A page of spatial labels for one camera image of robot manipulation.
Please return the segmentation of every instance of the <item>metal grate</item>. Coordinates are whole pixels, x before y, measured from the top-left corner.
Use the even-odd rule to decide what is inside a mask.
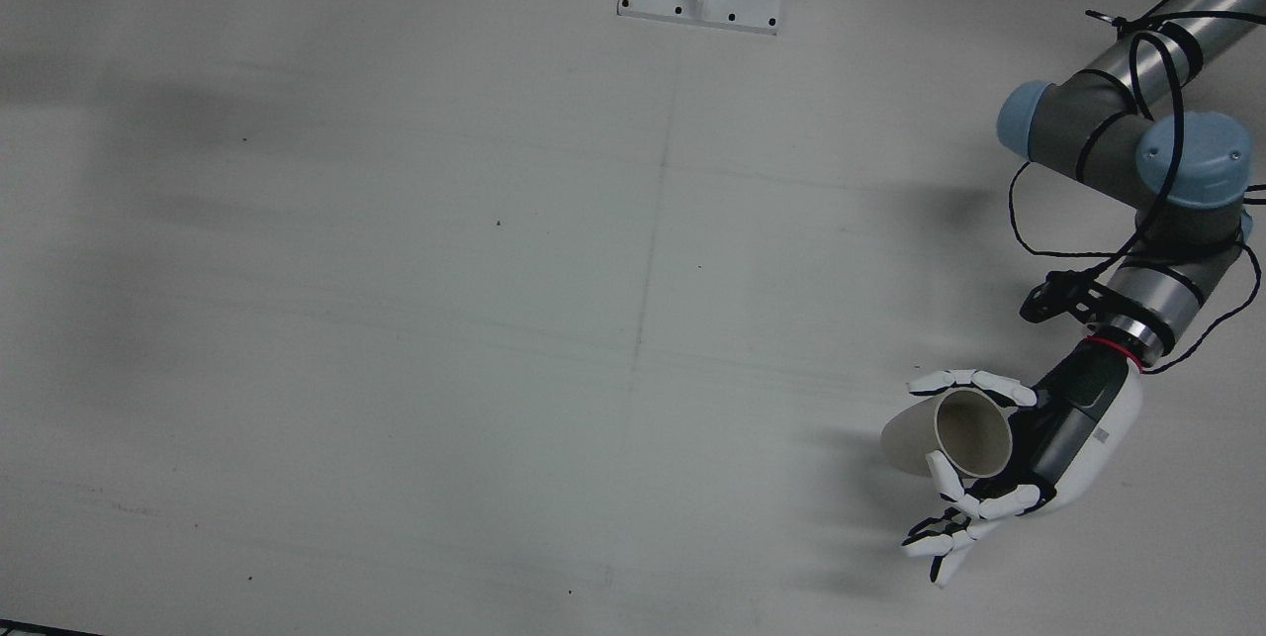
[[[0,636],[96,636],[84,631],[66,631],[52,626],[35,626],[35,623],[22,623],[0,618]]]

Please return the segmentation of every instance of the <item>blue object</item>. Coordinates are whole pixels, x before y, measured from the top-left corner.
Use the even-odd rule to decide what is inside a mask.
[[[998,113],[998,141],[1004,147],[1022,155],[1028,161],[1028,138],[1033,127],[1033,113],[1042,95],[1053,87],[1051,82],[1024,82],[1009,95]]]
[[[1138,175],[1161,191],[1174,160],[1174,115],[1144,132],[1134,152]],[[1253,170],[1253,141],[1234,119],[1217,111],[1182,115],[1182,161],[1169,203],[1193,209],[1222,208],[1244,195]]]

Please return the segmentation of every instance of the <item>white cup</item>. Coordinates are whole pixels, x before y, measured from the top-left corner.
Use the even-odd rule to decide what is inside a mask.
[[[880,446],[894,467],[914,475],[931,475],[927,455],[941,451],[963,478],[994,478],[1012,456],[1012,427],[984,391],[960,388],[896,414]]]

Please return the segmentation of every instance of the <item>white robotic hand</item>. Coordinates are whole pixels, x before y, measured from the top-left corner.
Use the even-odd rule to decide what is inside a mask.
[[[1037,404],[1033,389],[1014,379],[974,369],[937,371],[910,381],[906,386],[910,394],[920,398],[976,388],[1004,408],[1032,408]],[[915,525],[901,542],[901,549],[909,556],[931,556],[932,582],[944,587],[979,540],[994,532],[1004,519],[1037,506],[1042,492],[1037,485],[1017,485],[998,498],[980,499],[968,493],[943,452],[932,451],[925,459],[932,483],[941,498],[950,502],[950,508],[941,517],[931,517]]]
[[[1142,404],[1138,369],[1128,352],[1085,340],[1032,389],[979,370],[941,371],[909,384],[927,398],[963,386],[981,389],[1008,417],[1013,451],[1001,473],[968,484],[942,451],[927,455],[937,493],[950,503],[901,542],[909,556],[932,557],[932,582],[944,587],[967,552],[1000,523],[1075,500],[1098,476]]]

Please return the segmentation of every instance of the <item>white floor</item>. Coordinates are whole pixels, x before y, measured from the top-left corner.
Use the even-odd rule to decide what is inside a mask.
[[[903,383],[1027,381],[1005,95],[1155,0],[0,0],[0,617],[172,633],[1256,633],[1257,305],[937,590]],[[1189,89],[1266,139],[1262,34]],[[1031,239],[1131,214],[1036,170]],[[1238,266],[1210,307],[1248,291]]]

